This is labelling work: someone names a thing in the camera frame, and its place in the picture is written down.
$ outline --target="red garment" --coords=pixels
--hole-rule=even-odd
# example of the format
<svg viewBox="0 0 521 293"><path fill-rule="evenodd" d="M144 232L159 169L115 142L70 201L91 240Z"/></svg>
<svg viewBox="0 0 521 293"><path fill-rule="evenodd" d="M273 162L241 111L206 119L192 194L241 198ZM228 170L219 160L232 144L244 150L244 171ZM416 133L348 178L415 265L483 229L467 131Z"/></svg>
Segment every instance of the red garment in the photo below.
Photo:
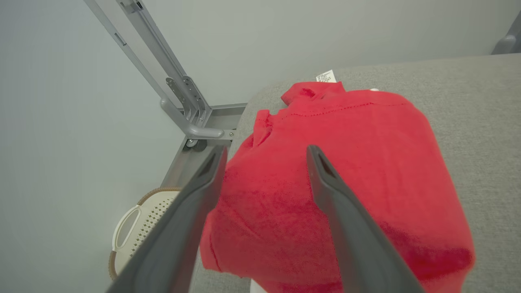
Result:
<svg viewBox="0 0 521 293"><path fill-rule="evenodd" d="M295 84L288 108L259 111L206 220L206 268L269 293L341 292L328 220L313 202L306 147L318 145L428 292L459 292L475 261L454 185L425 116L404 97Z"/></svg>

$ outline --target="clothing tag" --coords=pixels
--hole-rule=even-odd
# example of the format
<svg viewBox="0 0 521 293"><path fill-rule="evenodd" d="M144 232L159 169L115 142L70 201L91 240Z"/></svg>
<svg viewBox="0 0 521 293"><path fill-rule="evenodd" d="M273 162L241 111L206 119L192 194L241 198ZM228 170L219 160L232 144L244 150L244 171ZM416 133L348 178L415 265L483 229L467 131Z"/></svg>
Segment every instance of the clothing tag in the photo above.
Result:
<svg viewBox="0 0 521 293"><path fill-rule="evenodd" d="M317 76L318 82L336 82L337 80L334 78L333 70L325 72L319 76Z"/></svg>

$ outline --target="gray fabric surface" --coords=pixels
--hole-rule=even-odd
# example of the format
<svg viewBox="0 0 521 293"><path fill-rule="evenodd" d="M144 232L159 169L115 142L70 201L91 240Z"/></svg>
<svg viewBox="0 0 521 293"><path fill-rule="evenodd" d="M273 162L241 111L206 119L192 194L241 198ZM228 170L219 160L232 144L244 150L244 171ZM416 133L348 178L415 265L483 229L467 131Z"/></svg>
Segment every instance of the gray fabric surface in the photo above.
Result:
<svg viewBox="0 0 521 293"><path fill-rule="evenodd" d="M257 111L285 107L280 96L295 82L270 86L246 107L230 148L253 131ZM477 264L467 292L521 288L521 54L429 60L335 69L346 90L378 88L403 95L429 119L473 234ZM194 292L245 292L243 279L211 275L227 287ZM237 282L237 288L228 282Z"/></svg>

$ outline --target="white plastic basket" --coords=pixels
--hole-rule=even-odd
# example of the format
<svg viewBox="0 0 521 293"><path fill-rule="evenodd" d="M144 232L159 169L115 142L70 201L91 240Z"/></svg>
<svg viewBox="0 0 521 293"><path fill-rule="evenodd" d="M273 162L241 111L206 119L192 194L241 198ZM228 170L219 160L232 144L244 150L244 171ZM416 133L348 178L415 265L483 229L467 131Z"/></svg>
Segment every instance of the white plastic basket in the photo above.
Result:
<svg viewBox="0 0 521 293"><path fill-rule="evenodd" d="M154 189L123 215L112 237L108 262L111 279L116 279L179 191L177 187Z"/></svg>

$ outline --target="gray wall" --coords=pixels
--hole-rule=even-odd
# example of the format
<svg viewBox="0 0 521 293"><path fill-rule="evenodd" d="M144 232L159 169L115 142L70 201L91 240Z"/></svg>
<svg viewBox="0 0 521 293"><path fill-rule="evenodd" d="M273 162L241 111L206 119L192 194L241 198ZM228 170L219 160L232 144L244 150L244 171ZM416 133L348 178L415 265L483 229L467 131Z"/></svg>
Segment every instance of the gray wall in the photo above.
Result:
<svg viewBox="0 0 521 293"><path fill-rule="evenodd" d="M2 1L0 28L0 292L104 292L184 135L83 1Z"/></svg>
<svg viewBox="0 0 521 293"><path fill-rule="evenodd" d="M143 2L214 105L329 69L490 54L521 10L520 0Z"/></svg>

